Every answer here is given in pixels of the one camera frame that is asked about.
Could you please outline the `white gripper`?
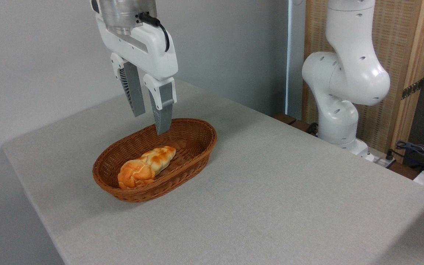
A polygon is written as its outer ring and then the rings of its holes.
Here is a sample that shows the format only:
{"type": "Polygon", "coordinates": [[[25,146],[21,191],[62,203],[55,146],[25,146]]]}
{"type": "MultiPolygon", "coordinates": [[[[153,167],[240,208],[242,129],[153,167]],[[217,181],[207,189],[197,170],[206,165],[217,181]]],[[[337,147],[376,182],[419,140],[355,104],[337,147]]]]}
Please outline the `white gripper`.
{"type": "Polygon", "coordinates": [[[134,116],[146,112],[138,68],[148,88],[158,135],[170,129],[177,102],[175,80],[178,62],[171,35],[144,17],[157,17],[154,0],[93,0],[91,7],[111,63],[134,116]]]}

